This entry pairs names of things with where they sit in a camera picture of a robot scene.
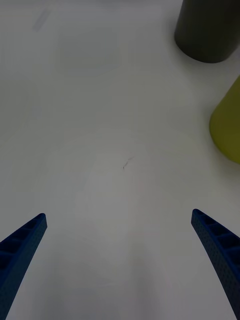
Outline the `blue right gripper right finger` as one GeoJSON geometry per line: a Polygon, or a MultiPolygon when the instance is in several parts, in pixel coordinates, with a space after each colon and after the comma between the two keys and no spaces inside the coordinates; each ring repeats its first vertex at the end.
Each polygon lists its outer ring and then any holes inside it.
{"type": "Polygon", "coordinates": [[[199,209],[192,211],[191,225],[214,267],[235,317],[240,319],[240,238],[199,209]]]}

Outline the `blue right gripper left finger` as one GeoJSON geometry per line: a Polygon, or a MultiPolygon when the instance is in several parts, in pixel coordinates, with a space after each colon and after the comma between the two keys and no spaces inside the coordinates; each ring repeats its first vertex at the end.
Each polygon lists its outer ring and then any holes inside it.
{"type": "Polygon", "coordinates": [[[33,256],[47,229],[38,214],[0,242],[0,319],[5,320],[33,256]]]}

